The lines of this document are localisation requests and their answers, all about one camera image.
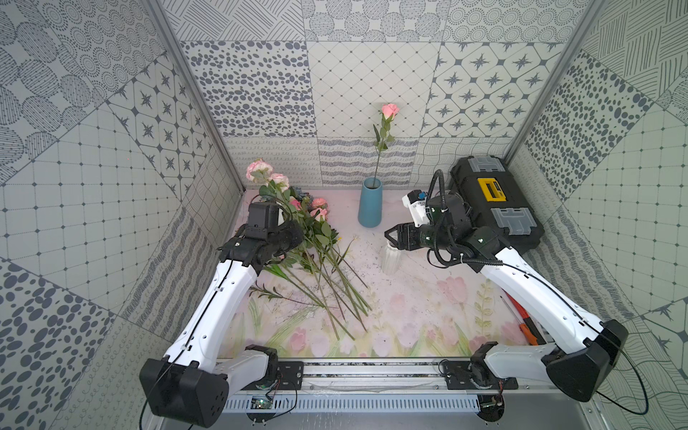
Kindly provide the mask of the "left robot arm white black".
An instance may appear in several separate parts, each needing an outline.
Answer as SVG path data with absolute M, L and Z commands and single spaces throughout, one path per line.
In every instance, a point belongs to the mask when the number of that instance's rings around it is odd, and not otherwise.
M 162 358 L 144 363 L 139 374 L 143 411 L 209 428 L 236 392 L 250 385 L 278 386 L 275 349 L 250 345 L 219 365 L 220 346 L 261 271 L 303 239 L 301 227 L 277 202 L 250 204 L 247 223 L 220 248 L 211 283 L 186 327 Z

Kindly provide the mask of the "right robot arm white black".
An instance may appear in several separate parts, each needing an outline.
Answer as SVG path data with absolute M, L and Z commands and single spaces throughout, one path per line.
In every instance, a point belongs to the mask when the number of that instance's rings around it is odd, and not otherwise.
M 530 346 L 509 347 L 496 341 L 481 345 L 469 360 L 467 377 L 489 389 L 509 378 L 551 383 L 575 401 L 589 401 L 625 354 L 628 331 L 566 297 L 540 277 L 498 230 L 478 227 L 469 218 L 463 197 L 448 191 L 437 170 L 427 191 L 413 190 L 402 199 L 412 220 L 385 231 L 391 247 L 426 250 L 437 267 L 467 265 L 512 297 L 550 337 Z

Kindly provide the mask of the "pink rose single stem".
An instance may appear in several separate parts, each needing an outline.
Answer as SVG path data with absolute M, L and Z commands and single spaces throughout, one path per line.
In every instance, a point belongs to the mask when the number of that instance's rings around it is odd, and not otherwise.
M 380 161 L 382 154 L 388 150 L 388 144 L 394 141 L 394 137 L 391 135 L 391 128 L 399 111 L 399 107 L 396 104 L 388 103 L 383 105 L 381 108 L 380 125 L 374 126 L 374 134 L 376 135 L 376 143 L 374 144 L 374 148 L 376 148 L 376 168 L 374 169 L 372 185 L 374 189 L 382 186 L 378 178 Z

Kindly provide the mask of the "pink carnation spray stem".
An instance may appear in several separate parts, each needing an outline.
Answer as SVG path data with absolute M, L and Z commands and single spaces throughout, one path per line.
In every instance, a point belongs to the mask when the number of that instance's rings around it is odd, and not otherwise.
M 317 235 L 322 233 L 322 224 L 328 218 L 328 202 L 309 193 L 297 191 L 288 177 L 274 171 L 272 165 L 257 159 L 245 173 L 247 180 L 259 186 L 259 195 L 264 202 L 278 204 L 282 221 L 293 221 L 304 235 L 303 242 L 288 254 L 293 264 L 299 264 L 305 272 L 313 272 Z

